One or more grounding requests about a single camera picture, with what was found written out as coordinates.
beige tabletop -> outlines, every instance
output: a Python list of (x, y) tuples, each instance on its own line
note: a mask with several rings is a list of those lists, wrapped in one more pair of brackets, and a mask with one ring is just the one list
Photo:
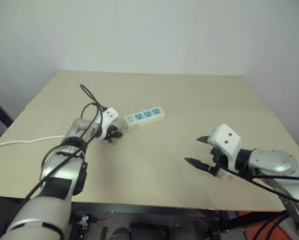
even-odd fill
[[(60, 71), (28, 104), (0, 143), (64, 135), (90, 100), (120, 117), (160, 106), (164, 120), (123, 129), (113, 143), (88, 146), (87, 178), (73, 201), (217, 210), (280, 211), (278, 197), (240, 178), (221, 180), (184, 157), (212, 163), (211, 146), (196, 141), (226, 123), (245, 148), (283, 150), (299, 163), (299, 148), (243, 76), (154, 75)], [(95, 114), (89, 109), (87, 118)], [(38, 182), (44, 154), (61, 138), (0, 147), (0, 196), (24, 197)]]

table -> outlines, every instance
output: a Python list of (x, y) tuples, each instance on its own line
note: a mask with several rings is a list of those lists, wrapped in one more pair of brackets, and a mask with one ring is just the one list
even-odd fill
[[(121, 117), (156, 106), (164, 120), (123, 129), (113, 143), (88, 146), (87, 178), (76, 202), (210, 210), (281, 211), (279, 198), (240, 178), (221, 180), (184, 157), (212, 163), (211, 146), (196, 141), (222, 123), (246, 149), (284, 150), (299, 163), (299, 147), (243, 76), (126, 74), (61, 70), (26, 106), (0, 143), (63, 135), (90, 100)], [(86, 118), (92, 118), (89, 109)], [(61, 139), (0, 147), (0, 196), (24, 197), (38, 182), (44, 154)]]

black cable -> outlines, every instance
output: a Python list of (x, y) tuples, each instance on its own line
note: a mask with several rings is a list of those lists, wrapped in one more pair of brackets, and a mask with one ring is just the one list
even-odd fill
[(272, 233), (274, 232), (274, 230), (278, 227), (278, 225), (283, 222), (285, 219), (287, 219), (289, 216), (283, 216), (281, 217), (279, 220), (277, 220), (277, 222), (275, 222), (275, 224), (271, 227), (271, 229), (269, 230), (266, 239), (265, 240), (270, 240)]
[(288, 180), (299, 180), (299, 176), (275, 176), (275, 175), (255, 175), (254, 179), (288, 179)]
[(59, 147), (62, 147), (63, 145), (60, 144), (60, 145), (56, 145), (56, 146), (53, 146), (46, 154), (45, 156), (43, 157), (43, 160), (41, 161), (41, 165), (40, 167), (42, 168), (43, 165), (45, 164), (45, 161), (46, 159), (48, 158), (48, 156), (51, 154), (51, 152), (53, 152), (55, 149), (59, 148)]
[[(65, 164), (67, 164), (73, 157), (77, 157), (76, 154), (79, 153), (80, 151), (82, 151), (88, 144), (90, 144), (90, 142), (97, 136), (99, 130), (102, 129), (102, 124), (103, 124), (103, 112), (102, 112), (102, 108), (104, 109), (104, 106), (102, 106), (94, 97), (94, 95), (84, 86), (84, 85), (80, 85), (81, 89), (88, 95), (88, 97), (90, 97), (94, 102), (90, 102), (88, 105), (86, 105), (83, 108), (83, 111), (81, 113), (81, 117), (83, 116), (84, 110), (89, 106), (89, 105), (96, 105), (97, 107), (97, 114), (100, 111), (100, 122), (99, 122), (99, 126), (98, 129), (95, 131), (95, 133), (93, 134), (93, 136), (87, 141), (85, 142), (80, 148), (78, 148), (75, 152), (73, 152), (71, 155), (69, 155), (65, 160), (63, 160), (60, 164), (58, 164), (53, 170), (51, 170), (45, 177), (43, 177), (34, 187), (33, 189), (26, 195), (26, 197), (21, 201), (21, 203), (18, 205), (13, 217), (10, 219), (9, 223), (6, 224), (6, 226), (4, 227), (3, 233), (6, 232), (7, 227), (9, 226), (9, 224), (12, 222), (12, 220), (16, 217), (16, 215), (18, 214), (18, 212), (22, 209), (22, 207), (27, 203), (27, 201), (31, 198), (31, 196), (37, 191), (37, 189), (39, 189), (39, 187), (46, 181), (48, 180), (57, 170), (59, 170), (61, 167), (63, 167)], [(44, 156), (41, 165), (43, 166), (47, 157), (49, 156), (49, 154), (55, 150), (56, 148), (59, 148), (63, 146), (62, 144), (59, 144), (55, 147), (53, 147), (52, 149), (50, 149)]]
[[(284, 211), (281, 211), (280, 212), (282, 215), (286, 215), (287, 214), (287, 211), (284, 210)], [(253, 240), (257, 240), (259, 235), (261, 234), (261, 232), (263, 231), (264, 228), (266, 228), (271, 222), (273, 222), (275, 219), (277, 218), (277, 216), (275, 217), (272, 217), (271, 219), (267, 220), (259, 229), (258, 231), (256, 232), (256, 234), (254, 235), (253, 237)]]
[(84, 86), (83, 84), (80, 84), (79, 86), (80, 86), (80, 88), (83, 90), (83, 92), (86, 93), (86, 95), (87, 95), (90, 99), (92, 99), (96, 104), (98, 104), (98, 105), (100, 106), (100, 108), (101, 108), (102, 110), (104, 110), (105, 107), (102, 106), (102, 105), (96, 100), (96, 98), (95, 98), (95, 96), (93, 95), (93, 93), (91, 93), (91, 91), (90, 91), (86, 86)]
[(278, 196), (280, 196), (280, 197), (282, 197), (282, 198), (285, 198), (285, 199), (294, 201), (294, 202), (296, 202), (296, 203), (299, 203), (299, 199), (293, 198), (293, 197), (288, 196), (288, 195), (286, 195), (286, 194), (284, 194), (284, 193), (281, 193), (281, 192), (279, 192), (279, 191), (275, 191), (275, 190), (273, 190), (273, 189), (271, 189), (271, 188), (269, 188), (269, 187), (267, 187), (267, 186), (263, 186), (262, 184), (259, 184), (259, 183), (255, 182), (255, 181), (253, 181), (253, 180), (251, 180), (251, 179), (245, 177), (245, 176), (239, 175), (239, 174), (237, 174), (236, 172), (229, 170), (227, 167), (224, 167), (224, 166), (222, 166), (221, 164), (218, 164), (217, 166), (219, 166), (221, 169), (223, 169), (223, 170), (229, 172), (230, 174), (233, 174), (233, 175), (235, 175), (235, 176), (237, 176), (237, 177), (240, 177), (241, 179), (244, 179), (244, 180), (250, 182), (251, 184), (254, 184), (254, 185), (256, 185), (256, 186), (258, 186), (258, 187), (260, 187), (260, 188), (262, 188), (262, 189), (264, 189), (264, 190), (267, 190), (267, 191), (269, 191), (269, 192), (271, 192), (271, 193), (273, 193), (273, 194), (276, 194), (276, 195), (278, 195)]
[(96, 118), (98, 117), (99, 115), (99, 112), (102, 112), (101, 108), (99, 105), (95, 105), (96, 106), (96, 109), (97, 109), (97, 112), (96, 112), (96, 115), (94, 116), (94, 118), (90, 121), (89, 125), (87, 126), (87, 128), (85, 129), (85, 131), (82, 133), (82, 135), (80, 136), (81, 139), (83, 139), (83, 136), (86, 134), (86, 132), (90, 129), (90, 127), (92, 126), (92, 124), (95, 122)]
[(93, 102), (90, 102), (89, 104), (85, 105), (85, 106), (83, 107), (83, 110), (82, 110), (81, 113), (80, 113), (80, 118), (81, 118), (81, 119), (83, 118), (83, 114), (84, 114), (86, 108), (89, 107), (90, 105), (94, 105), (94, 106), (96, 106), (97, 104), (93, 101)]

robotic arm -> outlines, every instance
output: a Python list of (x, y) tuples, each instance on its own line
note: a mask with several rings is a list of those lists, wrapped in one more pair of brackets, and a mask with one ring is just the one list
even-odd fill
[(35, 198), (19, 210), (1, 240), (66, 239), (72, 196), (83, 190), (87, 176), (86, 143), (93, 137), (109, 142), (111, 138), (121, 137), (123, 134), (112, 125), (118, 116), (117, 111), (110, 107), (102, 111), (102, 121), (101, 117), (93, 123), (81, 118), (75, 119), (61, 145), (55, 148), (51, 157), (43, 164), (40, 179), (79, 151), (45, 181)]
[(216, 165), (212, 167), (199, 160), (185, 158), (190, 164), (223, 179), (230, 175), (227, 171), (249, 180), (255, 177), (262, 179), (275, 191), (290, 198), (279, 197), (288, 214), (299, 222), (299, 202), (291, 200), (299, 200), (299, 180), (295, 180), (299, 177), (299, 166), (291, 154), (276, 150), (243, 149), (241, 137), (226, 124), (218, 126), (210, 136), (197, 140), (213, 147), (211, 154)]

white power strip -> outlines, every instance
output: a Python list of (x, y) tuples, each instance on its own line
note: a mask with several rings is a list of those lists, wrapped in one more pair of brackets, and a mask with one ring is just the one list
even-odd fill
[(165, 112), (161, 107), (158, 106), (149, 110), (127, 115), (125, 116), (124, 119), (129, 129), (135, 129), (164, 118), (165, 118)]

